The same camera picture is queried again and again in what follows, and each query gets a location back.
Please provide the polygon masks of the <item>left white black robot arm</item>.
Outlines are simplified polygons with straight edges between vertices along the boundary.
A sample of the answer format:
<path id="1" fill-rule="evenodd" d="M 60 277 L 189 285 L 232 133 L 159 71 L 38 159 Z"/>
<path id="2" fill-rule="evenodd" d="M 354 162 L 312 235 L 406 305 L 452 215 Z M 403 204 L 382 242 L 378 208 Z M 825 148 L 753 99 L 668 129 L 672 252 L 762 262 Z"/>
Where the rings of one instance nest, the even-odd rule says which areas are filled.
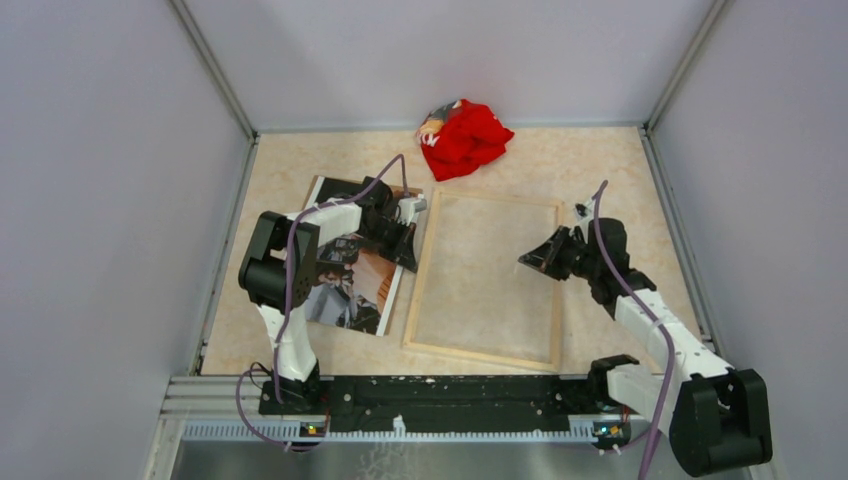
<path id="1" fill-rule="evenodd" d="M 302 414 L 319 404 L 308 323 L 385 333 L 400 273 L 418 268 L 414 239 L 426 208 L 423 194 L 372 177 L 320 177 L 303 210 L 259 216 L 238 283 L 267 328 L 271 399 Z"/>

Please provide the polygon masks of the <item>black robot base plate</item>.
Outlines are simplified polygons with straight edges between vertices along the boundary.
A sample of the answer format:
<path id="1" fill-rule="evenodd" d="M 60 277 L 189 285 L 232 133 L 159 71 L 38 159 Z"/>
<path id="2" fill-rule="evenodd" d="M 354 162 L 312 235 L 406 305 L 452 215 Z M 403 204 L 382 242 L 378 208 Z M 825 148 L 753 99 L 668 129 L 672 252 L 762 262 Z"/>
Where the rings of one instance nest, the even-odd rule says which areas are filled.
<path id="1" fill-rule="evenodd" d="M 259 414 L 318 416 L 333 433 L 386 432 L 397 420 L 410 433 L 558 433 L 585 417 L 636 416 L 584 375 L 338 375 L 281 390 L 263 384 Z"/>

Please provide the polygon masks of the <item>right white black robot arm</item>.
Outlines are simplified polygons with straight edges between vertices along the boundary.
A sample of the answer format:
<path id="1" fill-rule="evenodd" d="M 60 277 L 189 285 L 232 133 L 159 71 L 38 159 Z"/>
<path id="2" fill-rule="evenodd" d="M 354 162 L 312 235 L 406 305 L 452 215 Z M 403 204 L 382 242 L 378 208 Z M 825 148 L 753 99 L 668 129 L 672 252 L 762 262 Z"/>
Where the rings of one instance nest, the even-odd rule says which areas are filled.
<path id="1" fill-rule="evenodd" d="M 655 283 L 630 264 L 627 233 L 612 218 L 559 227 L 519 263 L 554 280 L 585 280 L 593 300 L 663 367 L 655 377 L 635 360 L 595 361 L 589 404 L 645 412 L 692 477 L 764 464 L 773 458 L 768 393 L 753 369 L 708 349 L 665 304 Z"/>

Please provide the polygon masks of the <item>printed photo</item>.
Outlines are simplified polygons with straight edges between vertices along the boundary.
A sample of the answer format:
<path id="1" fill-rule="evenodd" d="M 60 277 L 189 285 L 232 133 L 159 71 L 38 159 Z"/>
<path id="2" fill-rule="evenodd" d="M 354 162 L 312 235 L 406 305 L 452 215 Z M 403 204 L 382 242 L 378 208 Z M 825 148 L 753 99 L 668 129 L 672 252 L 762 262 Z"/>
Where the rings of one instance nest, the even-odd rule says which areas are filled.
<path id="1" fill-rule="evenodd" d="M 388 186 L 396 196 L 425 198 L 417 188 L 406 191 L 401 186 Z M 315 279 L 304 304 L 306 318 L 326 326 L 383 336 L 405 271 L 409 270 L 382 258 L 358 230 L 321 241 Z"/>

